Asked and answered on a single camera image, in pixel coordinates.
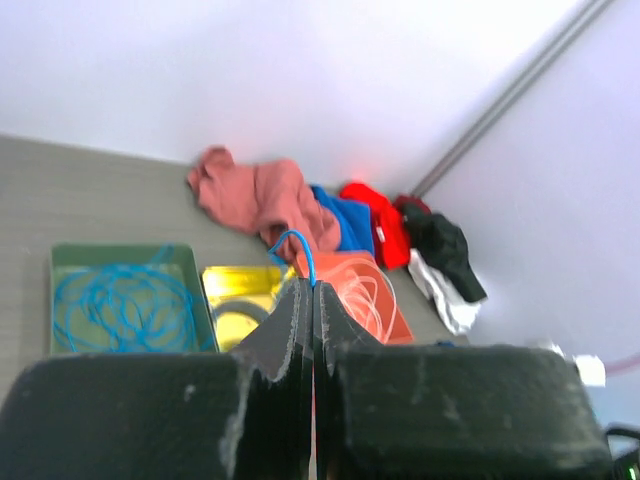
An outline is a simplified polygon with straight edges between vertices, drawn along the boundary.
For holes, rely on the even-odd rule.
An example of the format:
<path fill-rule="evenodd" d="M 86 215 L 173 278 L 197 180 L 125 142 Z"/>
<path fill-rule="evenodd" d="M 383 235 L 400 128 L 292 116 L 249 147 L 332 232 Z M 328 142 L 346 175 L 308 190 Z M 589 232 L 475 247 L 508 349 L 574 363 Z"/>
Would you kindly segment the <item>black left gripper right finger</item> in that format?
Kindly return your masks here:
<path fill-rule="evenodd" d="M 321 479 L 603 479 L 576 368 L 541 348 L 385 345 L 313 289 Z"/>

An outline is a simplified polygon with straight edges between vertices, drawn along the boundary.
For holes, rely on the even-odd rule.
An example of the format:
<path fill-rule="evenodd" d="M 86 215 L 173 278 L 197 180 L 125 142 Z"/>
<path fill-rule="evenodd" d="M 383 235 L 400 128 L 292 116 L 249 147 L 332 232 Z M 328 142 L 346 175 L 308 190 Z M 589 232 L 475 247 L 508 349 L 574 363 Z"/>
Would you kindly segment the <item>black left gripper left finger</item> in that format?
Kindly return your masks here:
<path fill-rule="evenodd" d="M 305 479 L 310 284 L 226 353 L 70 354 L 33 364 L 1 409 L 5 479 Z"/>

